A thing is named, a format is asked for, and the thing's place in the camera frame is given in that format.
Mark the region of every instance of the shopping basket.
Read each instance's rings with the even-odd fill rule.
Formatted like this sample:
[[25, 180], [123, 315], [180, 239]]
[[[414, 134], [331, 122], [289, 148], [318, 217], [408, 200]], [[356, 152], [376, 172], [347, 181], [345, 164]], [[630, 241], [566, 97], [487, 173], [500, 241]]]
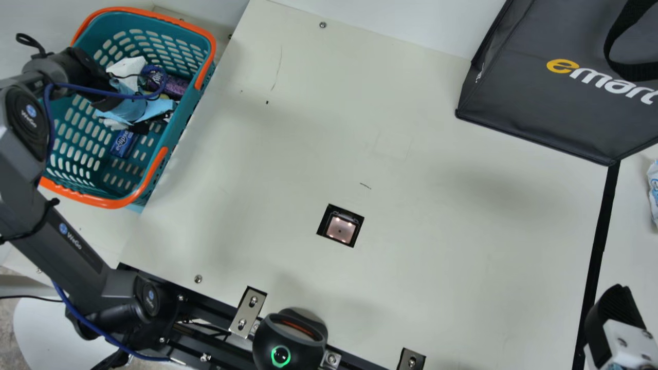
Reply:
[[169, 122], [152, 123], [125, 159], [109, 153], [118, 132], [103, 125], [87, 99], [74, 94], [51, 103], [55, 144], [40, 184], [97, 207], [143, 206], [215, 71], [215, 39], [169, 16], [112, 7], [87, 17], [71, 45], [102, 67], [141, 55], [191, 81]]

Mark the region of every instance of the black strap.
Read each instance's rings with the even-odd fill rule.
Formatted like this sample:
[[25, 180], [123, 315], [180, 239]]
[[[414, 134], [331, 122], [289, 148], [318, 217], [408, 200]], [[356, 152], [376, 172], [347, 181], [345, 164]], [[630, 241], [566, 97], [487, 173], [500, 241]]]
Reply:
[[658, 62], [630, 65], [610, 60], [610, 50], [612, 50], [619, 36], [635, 25], [656, 3], [658, 3], [658, 0], [628, 0], [605, 38], [605, 44], [603, 45], [605, 60], [610, 68], [626, 81], [638, 82], [658, 79]]
[[599, 220], [596, 222], [596, 230], [594, 231], [592, 255], [590, 256], [590, 268], [587, 272], [585, 293], [582, 298], [582, 307], [580, 309], [580, 323], [578, 325], [576, 349], [571, 370], [583, 370], [585, 367], [585, 353], [583, 351], [583, 347], [585, 346], [584, 323], [587, 314], [590, 312], [590, 309], [594, 306], [594, 302], [596, 301], [596, 288], [599, 285], [599, 274], [601, 273], [603, 251], [605, 250], [605, 243], [608, 239], [608, 228], [610, 227], [610, 217], [613, 212], [613, 203], [615, 201], [615, 190], [617, 189], [617, 178], [619, 177], [620, 164], [621, 161], [617, 162], [616, 165], [608, 167], [608, 174], [605, 178]]
[[23, 45], [35, 47], [37, 50], [39, 50], [38, 54], [32, 55], [33, 59], [46, 58], [48, 55], [53, 54], [53, 53], [46, 53], [43, 46], [41, 46], [41, 44], [37, 40], [35, 40], [32, 36], [26, 34], [16, 34], [16, 41], [18, 41]]
[[19, 240], [19, 239], [29, 238], [29, 237], [31, 237], [32, 235], [34, 235], [34, 234], [36, 234], [37, 232], [39, 232], [39, 231], [45, 226], [46, 216], [48, 216], [48, 212], [50, 212], [50, 210], [51, 210], [54, 206], [56, 206], [56, 205], [58, 205], [58, 204], [59, 204], [59, 199], [57, 199], [57, 198], [53, 198], [53, 199], [49, 200], [49, 201], [45, 204], [45, 210], [43, 211], [43, 215], [41, 216], [41, 219], [40, 219], [39, 222], [34, 226], [33, 229], [31, 229], [31, 230], [28, 231], [28, 232], [23, 232], [23, 233], [20, 233], [20, 234], [17, 234], [17, 235], [8, 236], [8, 237], [0, 236], [0, 246], [3, 245], [5, 242], [11, 242], [12, 240]]

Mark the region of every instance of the white table surface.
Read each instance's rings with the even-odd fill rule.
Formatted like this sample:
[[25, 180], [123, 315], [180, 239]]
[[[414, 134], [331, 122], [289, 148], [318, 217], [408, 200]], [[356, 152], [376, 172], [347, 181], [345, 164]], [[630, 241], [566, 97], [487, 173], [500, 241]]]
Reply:
[[250, 2], [120, 260], [390, 369], [570, 367], [606, 169], [457, 120], [467, 60], [321, 20]]
[[647, 170], [658, 146], [621, 162], [597, 297], [615, 284], [628, 286], [649, 331], [658, 332], [658, 228], [651, 220]]

